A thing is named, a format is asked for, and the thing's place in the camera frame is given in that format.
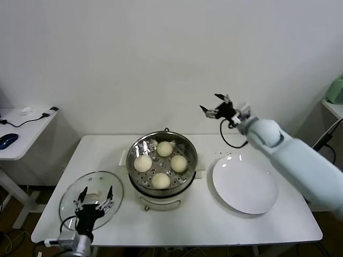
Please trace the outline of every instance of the metal rim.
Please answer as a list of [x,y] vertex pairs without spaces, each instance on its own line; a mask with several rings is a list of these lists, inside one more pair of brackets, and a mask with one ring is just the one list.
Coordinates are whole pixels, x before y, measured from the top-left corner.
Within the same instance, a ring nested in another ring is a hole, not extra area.
[[[118,212],[119,209],[120,209],[120,206],[122,205],[123,199],[124,199],[124,186],[123,186],[123,183],[122,183],[121,179],[120,179],[117,175],[115,175],[114,173],[109,172],[109,171],[99,170],[99,171],[93,171],[93,172],[87,173],[87,174],[85,174],[85,175],[79,177],[78,179],[76,179],[76,180],[75,180],[75,181],[65,190],[65,192],[63,193],[63,196],[61,197],[61,199],[60,199],[60,201],[59,201],[59,205],[58,205],[58,215],[59,215],[59,219],[61,220],[61,222],[63,222],[63,219],[62,219],[62,217],[61,217],[61,212],[59,211],[59,208],[60,208],[60,206],[61,206],[62,199],[64,198],[65,194],[68,192],[69,188],[71,188],[71,186],[72,186],[76,181],[78,181],[79,179],[82,179],[83,177],[86,177],[86,176],[88,176],[89,174],[93,174],[93,173],[97,173],[97,172],[105,172],[105,173],[109,173],[109,174],[115,176],[115,177],[119,180],[120,185],[121,185],[121,187],[122,187],[123,197],[121,198],[120,203],[119,203],[119,205],[118,205],[118,208],[117,208],[117,210],[113,213],[113,215],[111,216],[111,218],[109,218],[106,222],[104,222],[103,224],[101,224],[101,225],[100,225],[99,227],[97,227],[96,229],[98,229],[98,228],[104,226],[107,222],[109,222],[109,221],[117,214],[117,212]],[[68,228],[65,224],[63,224],[63,226],[66,227],[68,230],[73,231],[72,229]]]
[[150,198],[166,199],[166,198],[171,198],[171,197],[177,196],[177,195],[181,194],[182,192],[184,192],[184,191],[185,191],[187,188],[189,188],[189,186],[193,183],[193,181],[194,181],[194,179],[195,179],[195,176],[196,176],[196,172],[194,172],[194,175],[193,175],[193,177],[191,178],[189,184],[188,184],[184,189],[182,189],[181,191],[179,191],[179,192],[177,192],[177,193],[175,193],[175,194],[171,194],[171,195],[150,195],[150,194],[148,194],[147,192],[144,192],[144,191],[142,191],[141,189],[139,189],[139,188],[137,187],[137,185],[132,181],[131,176],[129,176],[129,179],[130,179],[130,182],[131,182],[131,184],[133,185],[133,187],[134,187],[139,193],[141,193],[141,194],[143,194],[143,195],[145,195],[145,196],[147,196],[147,197],[150,197]]
[[[178,134],[178,133],[176,133],[176,132],[169,131],[169,129],[166,128],[164,131],[155,131],[155,132],[152,132],[152,133],[150,133],[150,134],[147,134],[147,135],[145,135],[145,136],[139,138],[139,139],[130,147],[128,153],[130,153],[130,152],[134,149],[134,147],[135,147],[136,145],[138,145],[139,142],[141,142],[142,140],[144,140],[144,139],[146,139],[146,138],[149,138],[149,137],[151,137],[151,136],[157,135],[157,134],[169,134],[169,135],[176,135],[176,136],[178,136],[178,137],[181,137],[183,140],[187,141],[187,143],[188,143],[189,145],[191,145],[191,147],[193,148],[193,150],[194,150],[195,153],[197,152],[196,149],[195,149],[195,146],[193,145],[193,143],[192,143],[188,138],[186,138],[185,136],[183,136],[183,135],[181,135],[181,134]],[[198,163],[198,156],[197,156],[197,154],[195,154],[195,156],[194,156],[194,162],[195,162],[195,164]],[[129,163],[128,158],[126,158],[126,167],[127,167],[127,169],[128,169],[128,174],[129,174],[129,177],[130,177],[130,180],[131,180],[132,177],[131,177],[131,175],[130,175],[130,169],[129,169],[130,164],[131,164],[131,163]],[[195,176],[195,173],[196,173],[196,172],[195,172],[195,168],[196,168],[196,165],[195,165],[195,167],[194,167],[194,169],[193,169],[193,173],[194,173],[194,174],[193,174],[192,177]],[[181,187],[181,186],[182,186],[182,184],[181,184],[181,185],[177,185],[176,187],[173,187],[173,189],[174,189],[174,188]],[[151,191],[156,191],[156,192],[163,192],[163,191],[167,192],[167,191],[170,190],[170,188],[165,188],[165,189],[149,188],[149,190],[151,190]]]

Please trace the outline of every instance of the white table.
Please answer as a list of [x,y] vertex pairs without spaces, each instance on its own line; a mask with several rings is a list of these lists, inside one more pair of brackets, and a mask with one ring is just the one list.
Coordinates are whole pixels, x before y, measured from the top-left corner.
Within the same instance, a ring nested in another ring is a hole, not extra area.
[[[219,135],[186,135],[197,151],[205,155],[206,174],[190,187],[187,202],[174,210],[144,211],[127,171],[118,168],[123,150],[138,135],[88,135],[82,138],[35,230],[32,241],[59,235],[58,209],[65,190],[79,177],[93,171],[116,173],[124,185],[124,199],[118,213],[93,231],[94,246],[219,246],[296,243],[321,240],[322,232],[302,195],[279,175],[268,160],[250,145],[231,149]],[[244,138],[227,135],[239,145]],[[215,160],[240,153],[270,169],[279,185],[275,206],[266,214],[252,216],[236,212],[213,194],[209,178]]]
[[[19,125],[27,120],[41,117],[42,113],[47,109],[33,109],[29,115],[21,115],[20,109],[0,109],[1,119],[7,119],[14,125]],[[22,158],[29,150],[31,145],[39,137],[39,135],[48,126],[51,120],[56,116],[54,112],[49,117],[41,120],[29,122],[22,127],[13,127],[9,124],[0,124],[0,137],[9,133],[19,135],[17,141],[9,145],[6,149],[0,150],[0,161],[15,161]],[[24,207],[21,210],[13,228],[19,229],[23,225],[29,213],[41,213],[45,205],[38,205],[35,201],[39,196],[38,191],[34,191],[31,196],[27,195],[3,170],[0,169],[0,185],[6,189],[9,195],[3,201],[3,208],[6,206],[10,198],[13,196]]]
[[328,102],[326,99],[322,100],[323,106],[332,112],[338,119],[343,118],[343,104],[333,104]]

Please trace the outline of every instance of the white robotic arm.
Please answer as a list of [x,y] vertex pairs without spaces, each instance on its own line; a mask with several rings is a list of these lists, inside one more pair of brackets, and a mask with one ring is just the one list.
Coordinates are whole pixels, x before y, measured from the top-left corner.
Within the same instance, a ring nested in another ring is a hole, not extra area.
[[260,150],[304,197],[325,206],[343,221],[343,173],[300,139],[294,139],[273,120],[258,119],[246,104],[233,108],[228,96],[214,110],[200,106],[208,118],[225,118]]

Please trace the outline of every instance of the green device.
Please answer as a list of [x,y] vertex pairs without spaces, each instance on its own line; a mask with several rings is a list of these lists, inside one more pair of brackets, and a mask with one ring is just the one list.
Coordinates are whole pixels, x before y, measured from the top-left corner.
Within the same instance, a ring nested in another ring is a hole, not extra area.
[[343,78],[336,79],[326,92],[326,99],[331,103],[343,104]]

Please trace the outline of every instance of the white plate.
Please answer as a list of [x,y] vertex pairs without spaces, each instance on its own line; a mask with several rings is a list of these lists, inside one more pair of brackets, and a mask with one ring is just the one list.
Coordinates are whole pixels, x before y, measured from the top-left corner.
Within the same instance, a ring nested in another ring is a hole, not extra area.
[[262,214],[275,204],[279,190],[265,165],[256,165],[247,156],[228,155],[213,169],[213,184],[231,207],[248,214]]

